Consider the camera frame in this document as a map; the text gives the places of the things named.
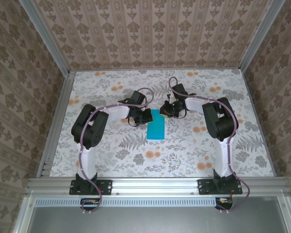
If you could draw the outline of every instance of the beige wallpaper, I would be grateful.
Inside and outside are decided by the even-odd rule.
[[[0,233],[36,176],[63,77],[18,0],[0,0]]]
[[[70,69],[236,67],[270,0],[33,0]]]
[[[284,3],[245,76],[276,171],[291,188],[291,0]]]

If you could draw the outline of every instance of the table surface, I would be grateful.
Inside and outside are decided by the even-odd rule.
[[[233,169],[239,176],[274,175],[241,72],[170,69],[77,72],[50,176],[73,177],[79,168],[79,153],[70,131],[85,104],[95,107],[115,104],[130,97],[134,90],[149,87],[155,94],[149,107],[159,109],[170,93],[168,79],[172,76],[178,78],[188,93],[228,98],[239,122],[233,143]],[[143,93],[150,99],[148,91]],[[98,176],[213,176],[214,139],[207,132],[202,114],[189,111],[184,119],[166,118],[164,140],[147,140],[146,131],[146,125],[131,127],[126,119],[107,124],[97,146]]]

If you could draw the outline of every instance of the floral tablecloth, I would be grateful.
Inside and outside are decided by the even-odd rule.
[[[237,69],[77,72],[59,138],[51,176],[73,177],[78,170],[77,145],[71,127],[82,107],[115,104],[134,90],[155,93],[151,109],[167,98],[168,79],[178,78],[188,93],[227,97],[239,121],[233,144],[233,168],[240,176],[273,176],[270,156],[257,125],[242,74]],[[202,114],[189,111],[184,119],[165,119],[165,139],[147,140],[147,126],[127,120],[110,122],[97,146],[100,177],[207,177],[213,175],[214,143]]]

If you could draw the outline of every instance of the blue block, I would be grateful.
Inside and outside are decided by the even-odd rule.
[[[151,109],[153,121],[147,125],[147,139],[162,140],[165,138],[165,117],[160,115],[159,109]]]

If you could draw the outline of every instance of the white plastic arm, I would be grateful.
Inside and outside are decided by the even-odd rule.
[[[207,100],[200,100],[194,97],[188,97],[185,99],[185,105],[188,110],[194,110],[198,111],[200,113],[204,113],[203,111],[203,104],[209,103],[210,101]],[[214,170],[220,177],[226,177],[231,175],[231,171],[228,168],[228,153],[227,153],[227,140],[228,137],[223,140],[223,142],[220,142],[218,139],[214,139],[214,145],[215,145],[215,153],[216,153],[216,161]],[[232,163],[232,149],[233,149],[233,140],[230,141],[230,158]]]
[[[117,119],[124,119],[128,116],[129,113],[129,107],[127,106],[116,106],[112,108],[106,108],[101,110],[102,112],[106,112],[109,114],[108,116],[108,121],[117,120]],[[81,144],[78,143],[78,151],[81,150]],[[85,175],[91,180],[95,175],[96,175],[96,147],[92,147],[89,150],[87,150],[85,147],[83,147],[83,152],[82,152],[82,167]],[[85,179],[81,172],[81,168],[78,169],[78,174],[80,177]]]

